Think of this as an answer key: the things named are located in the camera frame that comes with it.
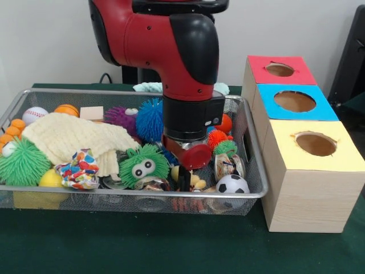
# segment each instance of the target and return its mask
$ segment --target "yellow box top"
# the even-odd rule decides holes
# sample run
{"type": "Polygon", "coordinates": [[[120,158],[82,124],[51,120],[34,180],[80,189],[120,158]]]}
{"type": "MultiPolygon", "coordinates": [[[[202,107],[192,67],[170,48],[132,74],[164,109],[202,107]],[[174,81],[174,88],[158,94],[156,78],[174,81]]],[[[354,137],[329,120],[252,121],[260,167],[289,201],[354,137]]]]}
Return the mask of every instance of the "yellow box top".
{"type": "Polygon", "coordinates": [[[270,124],[288,170],[365,171],[365,161],[341,122],[270,120],[270,124]]]}

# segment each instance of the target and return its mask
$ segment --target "cardboard hole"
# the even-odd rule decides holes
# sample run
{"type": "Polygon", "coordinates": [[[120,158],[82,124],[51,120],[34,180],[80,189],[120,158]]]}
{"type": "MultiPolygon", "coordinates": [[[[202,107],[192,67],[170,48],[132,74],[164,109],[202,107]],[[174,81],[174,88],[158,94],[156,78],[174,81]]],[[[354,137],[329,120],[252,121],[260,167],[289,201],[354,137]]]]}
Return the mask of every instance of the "cardboard hole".
{"type": "Polygon", "coordinates": [[[280,63],[271,63],[266,66],[266,69],[270,74],[279,77],[289,77],[294,74],[292,67],[280,63]]]}
{"type": "Polygon", "coordinates": [[[299,91],[282,91],[274,96],[276,104],[292,112],[311,111],[317,105],[315,100],[299,91]]]}
{"type": "Polygon", "coordinates": [[[321,133],[304,132],[297,135],[297,144],[315,156],[329,156],[336,151],[337,143],[321,133]]]}

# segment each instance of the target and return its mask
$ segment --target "black cable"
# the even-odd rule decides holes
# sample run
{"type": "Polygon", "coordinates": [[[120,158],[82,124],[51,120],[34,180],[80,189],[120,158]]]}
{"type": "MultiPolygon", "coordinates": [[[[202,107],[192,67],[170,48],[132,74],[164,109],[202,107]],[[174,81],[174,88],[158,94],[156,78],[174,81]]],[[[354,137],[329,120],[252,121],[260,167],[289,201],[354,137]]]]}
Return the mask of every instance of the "black cable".
{"type": "Polygon", "coordinates": [[[99,84],[103,83],[105,76],[108,78],[109,83],[113,84],[112,78],[110,77],[109,73],[106,73],[106,72],[103,73],[102,77],[100,77],[99,84]]]}

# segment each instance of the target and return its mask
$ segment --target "green fuzzy toy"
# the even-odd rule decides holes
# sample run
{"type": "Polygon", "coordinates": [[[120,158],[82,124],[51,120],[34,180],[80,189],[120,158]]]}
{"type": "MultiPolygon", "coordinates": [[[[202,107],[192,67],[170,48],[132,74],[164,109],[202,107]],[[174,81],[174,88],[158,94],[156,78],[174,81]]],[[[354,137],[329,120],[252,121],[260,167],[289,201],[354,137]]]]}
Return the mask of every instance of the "green fuzzy toy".
{"type": "Polygon", "coordinates": [[[169,174],[169,163],[158,150],[157,146],[151,144],[139,147],[136,151],[128,149],[129,159],[119,164],[119,177],[122,183],[134,188],[138,180],[146,176],[166,179],[169,174]]]}
{"type": "Polygon", "coordinates": [[[0,179],[7,186],[35,187],[51,168],[51,162],[27,139],[16,139],[9,157],[0,156],[0,179]]]}
{"type": "Polygon", "coordinates": [[[219,143],[214,149],[214,154],[219,155],[223,153],[226,153],[229,158],[231,158],[234,154],[237,154],[237,146],[235,142],[227,140],[219,143]]]}

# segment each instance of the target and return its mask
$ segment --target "white towel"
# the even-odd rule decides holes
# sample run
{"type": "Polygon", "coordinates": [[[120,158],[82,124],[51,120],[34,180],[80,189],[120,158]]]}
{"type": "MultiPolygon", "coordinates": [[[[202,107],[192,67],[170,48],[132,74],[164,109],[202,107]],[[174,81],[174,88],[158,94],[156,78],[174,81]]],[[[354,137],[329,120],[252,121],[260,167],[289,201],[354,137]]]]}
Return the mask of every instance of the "white towel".
{"type": "Polygon", "coordinates": [[[120,126],[55,112],[27,126],[22,136],[34,143],[54,165],[69,163],[77,150],[90,148],[100,177],[119,173],[117,150],[136,149],[139,145],[120,126]]]}
{"type": "MultiPolygon", "coordinates": [[[[137,84],[133,86],[133,89],[136,92],[156,92],[156,93],[162,93],[163,87],[162,83],[142,83],[137,84]]],[[[229,94],[229,86],[227,86],[225,83],[215,83],[214,84],[214,90],[218,91],[219,93],[223,95],[229,94]]]]}

